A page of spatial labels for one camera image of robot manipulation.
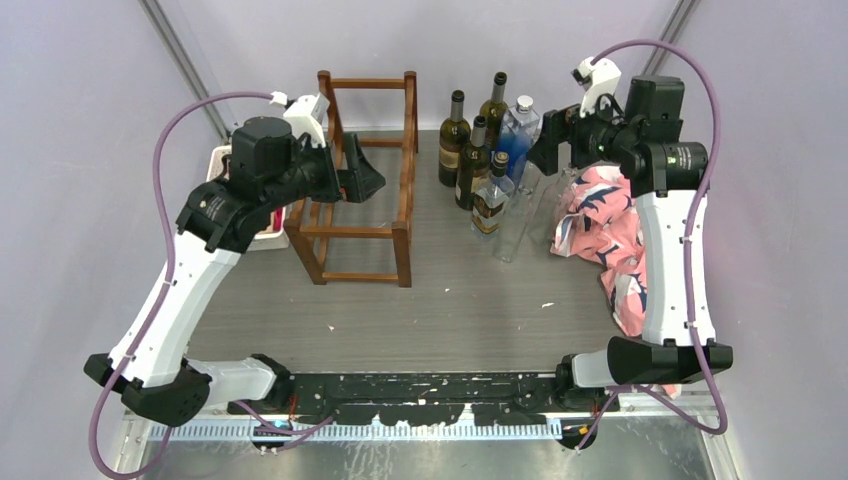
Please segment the brown wooden wine rack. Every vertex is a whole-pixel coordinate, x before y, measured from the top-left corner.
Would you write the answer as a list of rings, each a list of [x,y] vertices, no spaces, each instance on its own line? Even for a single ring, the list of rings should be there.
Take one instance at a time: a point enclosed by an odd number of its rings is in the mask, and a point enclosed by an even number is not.
[[[401,90],[404,98],[403,135],[398,138],[363,138],[361,145],[374,148],[401,150],[399,175],[398,214],[386,227],[335,226],[335,206],[300,200],[290,207],[283,221],[283,229],[290,245],[297,253],[306,273],[316,285],[329,281],[359,281],[395,283],[402,288],[412,286],[410,249],[413,230],[416,162],[419,153],[417,73],[408,70],[402,78],[342,78],[333,77],[327,70],[317,73],[320,92],[329,100],[328,132],[331,151],[338,165],[347,160],[343,152],[343,137],[347,134],[342,125],[335,91],[337,89]],[[329,240],[332,238],[385,239],[393,246],[394,273],[333,272],[325,268]]]

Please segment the clear tapered glass bottle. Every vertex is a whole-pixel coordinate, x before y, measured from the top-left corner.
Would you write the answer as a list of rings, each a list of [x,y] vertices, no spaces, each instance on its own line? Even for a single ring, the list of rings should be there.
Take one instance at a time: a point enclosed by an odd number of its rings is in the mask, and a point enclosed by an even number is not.
[[[547,172],[530,160],[524,162],[521,177],[517,178],[516,190],[506,205],[495,239],[492,251],[495,259],[503,263],[514,261],[534,212],[534,199],[539,184],[560,172],[559,167]]]

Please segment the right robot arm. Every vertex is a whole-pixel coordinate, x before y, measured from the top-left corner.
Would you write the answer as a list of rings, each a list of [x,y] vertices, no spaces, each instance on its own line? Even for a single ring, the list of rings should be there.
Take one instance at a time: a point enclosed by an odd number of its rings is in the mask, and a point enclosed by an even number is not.
[[[729,369],[734,360],[732,347],[716,340],[703,254],[693,248],[702,237],[706,202],[692,203],[706,183],[709,160],[703,144],[680,138],[683,81],[637,76],[625,106],[614,98],[617,80],[578,75],[577,81],[583,100],[544,114],[529,159],[549,174],[556,149],[568,143],[574,167],[606,161],[621,168],[645,239],[648,296],[639,336],[614,337],[600,351],[564,357],[555,396],[571,411],[590,402],[594,388],[690,384]]]

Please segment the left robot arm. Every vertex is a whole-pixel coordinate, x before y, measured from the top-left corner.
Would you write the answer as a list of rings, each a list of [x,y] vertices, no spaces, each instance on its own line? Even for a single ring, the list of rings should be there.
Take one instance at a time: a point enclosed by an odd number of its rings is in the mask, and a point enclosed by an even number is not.
[[[355,134],[343,135],[344,168],[322,138],[274,117],[251,118],[234,131],[223,172],[196,187],[178,215],[163,286],[112,352],[89,357],[90,378],[136,415],[169,427],[237,401],[269,413],[288,406],[289,370],[270,357],[212,362],[185,351],[213,294],[276,210],[306,198],[361,203],[385,185]]]

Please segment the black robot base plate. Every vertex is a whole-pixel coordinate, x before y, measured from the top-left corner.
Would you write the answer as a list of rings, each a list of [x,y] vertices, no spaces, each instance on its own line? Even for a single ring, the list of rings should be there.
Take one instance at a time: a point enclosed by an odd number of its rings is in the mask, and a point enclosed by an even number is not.
[[[308,424],[331,417],[338,425],[452,425],[469,413],[477,426],[540,425],[560,414],[586,418],[608,395],[572,387],[562,371],[498,373],[292,374],[263,400],[231,402],[231,414],[254,410]]]

